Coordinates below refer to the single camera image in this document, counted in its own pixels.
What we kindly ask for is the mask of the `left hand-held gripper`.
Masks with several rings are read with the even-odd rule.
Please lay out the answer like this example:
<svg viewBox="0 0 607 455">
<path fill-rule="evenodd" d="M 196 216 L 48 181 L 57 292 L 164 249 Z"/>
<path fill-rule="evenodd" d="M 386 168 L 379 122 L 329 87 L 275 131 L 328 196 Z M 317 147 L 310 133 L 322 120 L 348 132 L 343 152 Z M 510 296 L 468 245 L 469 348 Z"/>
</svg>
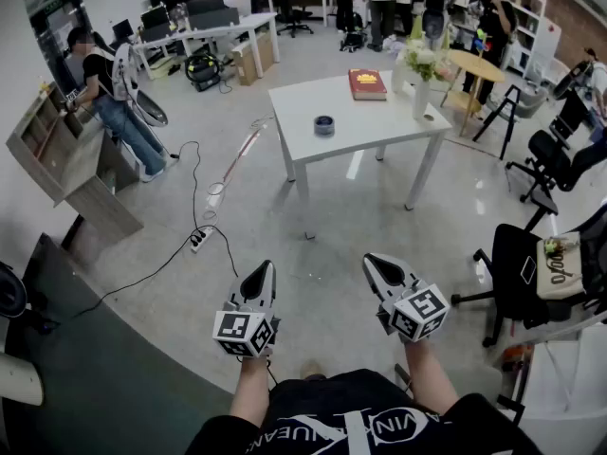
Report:
<svg viewBox="0 0 607 455">
<path fill-rule="evenodd" d="M 272 354 L 281 320 L 274 314 L 276 267 L 264 260 L 236 279 L 228 300 L 215 314 L 212 338 L 227 354 L 259 358 Z"/>
</svg>

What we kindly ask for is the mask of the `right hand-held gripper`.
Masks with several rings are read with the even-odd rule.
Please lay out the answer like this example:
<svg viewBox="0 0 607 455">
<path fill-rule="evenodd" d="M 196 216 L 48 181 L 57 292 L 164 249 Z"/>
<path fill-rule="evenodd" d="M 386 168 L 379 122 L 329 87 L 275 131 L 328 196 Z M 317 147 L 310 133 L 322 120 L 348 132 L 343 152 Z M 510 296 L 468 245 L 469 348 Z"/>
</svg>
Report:
<svg viewBox="0 0 607 455">
<path fill-rule="evenodd" d="M 411 267 L 396 257 L 366 253 L 362 258 L 365 278 L 382 303 L 377 317 L 388 335 L 417 342 L 439 329 L 451 307 L 436 284 L 419 284 Z"/>
</svg>

